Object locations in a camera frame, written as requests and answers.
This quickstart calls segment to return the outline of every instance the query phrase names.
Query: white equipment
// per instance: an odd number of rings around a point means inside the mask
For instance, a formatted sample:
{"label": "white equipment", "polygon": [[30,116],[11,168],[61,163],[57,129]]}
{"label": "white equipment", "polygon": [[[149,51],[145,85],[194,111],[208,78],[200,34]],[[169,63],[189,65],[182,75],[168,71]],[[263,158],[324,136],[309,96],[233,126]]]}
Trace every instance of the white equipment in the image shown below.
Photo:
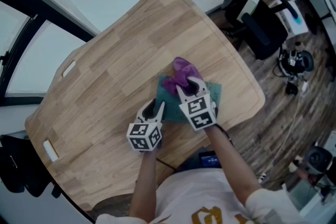
{"label": "white equipment", "polygon": [[165,103],[162,102],[157,115],[153,116],[155,99],[147,102],[137,113],[134,123],[127,130],[127,139],[135,151],[152,151],[162,139],[161,127]]}
{"label": "white equipment", "polygon": [[[296,0],[287,0],[287,1],[298,14],[298,18],[295,19],[288,9],[281,10],[280,12],[277,13],[277,16],[279,17],[282,24],[285,26],[288,32],[287,39],[289,39],[294,36],[307,33],[308,27],[298,6],[295,3]],[[281,4],[280,0],[274,0],[273,3],[269,5],[269,7],[272,8],[279,4]]]}
{"label": "white equipment", "polygon": [[187,81],[195,86],[196,94],[187,95],[179,85],[176,88],[182,102],[180,109],[193,129],[198,131],[216,124],[216,103],[212,101],[204,81],[194,77],[188,77]]}
{"label": "white equipment", "polygon": [[249,15],[252,15],[252,13],[254,12],[254,10],[258,6],[259,1],[260,0],[247,0],[245,6],[243,7],[243,9],[241,10],[241,12],[239,13],[239,15],[237,17],[237,20],[240,21],[241,23],[243,23],[243,20],[241,19],[241,17],[245,13],[248,13]]}
{"label": "white equipment", "polygon": [[323,17],[321,17],[321,20],[324,20],[328,17],[332,17],[332,19],[334,20],[334,23],[336,24],[336,8],[334,6],[334,4],[331,2],[331,0],[324,0],[329,12],[328,14],[324,15]]}

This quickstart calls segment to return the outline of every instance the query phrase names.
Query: dark wood floor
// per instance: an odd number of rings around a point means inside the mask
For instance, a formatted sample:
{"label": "dark wood floor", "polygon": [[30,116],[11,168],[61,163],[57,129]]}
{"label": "dark wood floor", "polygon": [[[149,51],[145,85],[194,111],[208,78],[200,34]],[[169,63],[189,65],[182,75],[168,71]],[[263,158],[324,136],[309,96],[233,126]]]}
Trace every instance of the dark wood floor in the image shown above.
{"label": "dark wood floor", "polygon": [[[270,4],[273,0],[264,0]],[[305,0],[297,0],[302,14],[313,15]],[[217,10],[209,15],[219,27],[229,27],[224,11]],[[236,47],[239,40],[231,39]],[[295,42],[301,41],[300,50],[309,51],[314,58],[314,70],[307,75],[309,89],[306,96],[300,98],[297,117],[290,138],[281,153],[267,171],[267,183],[264,187],[279,189],[283,177],[288,175],[288,165],[296,155],[303,156],[311,144],[319,141],[323,144],[332,129],[336,129],[336,82],[331,82],[331,75],[325,68],[328,55],[325,49],[327,39],[320,26],[316,35],[307,33],[287,41],[289,49]],[[266,60],[256,60],[251,49],[242,42],[239,54],[250,68],[266,96],[264,107],[251,119],[233,127],[228,132],[235,147],[256,175],[260,175],[283,143],[293,115],[297,108],[299,96],[285,94],[282,78],[272,74],[278,53]],[[127,215],[131,195],[112,197],[98,203],[88,214],[96,219],[98,215],[108,213],[114,216]]]}

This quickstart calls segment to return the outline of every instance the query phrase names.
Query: green cloth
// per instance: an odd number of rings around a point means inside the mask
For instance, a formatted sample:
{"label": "green cloth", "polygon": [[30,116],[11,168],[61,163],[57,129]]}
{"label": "green cloth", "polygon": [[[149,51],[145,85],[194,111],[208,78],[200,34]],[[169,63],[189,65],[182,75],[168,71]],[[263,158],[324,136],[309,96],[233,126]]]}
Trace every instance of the green cloth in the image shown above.
{"label": "green cloth", "polygon": [[[159,110],[162,101],[165,101],[163,121],[186,123],[188,122],[188,120],[179,107],[179,105],[181,104],[179,97],[173,96],[172,94],[167,92],[165,88],[162,87],[162,82],[166,78],[169,78],[169,76],[161,75],[159,77],[159,84],[157,85],[158,89],[156,91],[154,115],[156,115],[157,111]],[[221,102],[222,85],[211,82],[205,82],[205,84],[210,91],[210,96],[212,100],[216,103],[217,107],[219,107],[219,103]]]}

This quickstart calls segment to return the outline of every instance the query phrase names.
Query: wooden table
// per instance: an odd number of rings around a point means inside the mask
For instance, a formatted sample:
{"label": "wooden table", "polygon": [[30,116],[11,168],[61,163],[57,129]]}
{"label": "wooden table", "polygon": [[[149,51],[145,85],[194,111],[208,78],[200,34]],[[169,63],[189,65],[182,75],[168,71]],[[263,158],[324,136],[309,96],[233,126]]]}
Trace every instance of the wooden table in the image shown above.
{"label": "wooden table", "polygon": [[[264,105],[265,96],[237,51],[191,0],[140,0],[69,55],[26,121],[41,160],[83,210],[133,192],[141,153],[131,150],[126,131],[138,109],[155,98],[159,75],[173,75],[177,56],[193,63],[205,81],[222,84],[217,120],[224,128]],[[204,132],[195,133],[188,124],[164,123],[163,128],[158,157],[175,167],[209,144]],[[54,163],[43,148],[45,140],[59,156]],[[171,173],[157,164],[158,183]]]}

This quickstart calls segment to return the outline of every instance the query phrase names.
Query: human arm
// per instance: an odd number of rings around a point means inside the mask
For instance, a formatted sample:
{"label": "human arm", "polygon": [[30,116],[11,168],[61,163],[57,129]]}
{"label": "human arm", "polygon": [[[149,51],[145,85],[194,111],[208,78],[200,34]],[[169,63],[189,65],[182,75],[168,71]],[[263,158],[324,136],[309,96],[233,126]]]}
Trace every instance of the human arm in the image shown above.
{"label": "human arm", "polygon": [[204,129],[213,146],[224,174],[238,200],[245,205],[247,198],[261,189],[257,177],[229,139],[215,126]]}
{"label": "human arm", "polygon": [[143,219],[147,223],[155,218],[156,210],[156,151],[144,152],[136,181],[130,217]]}

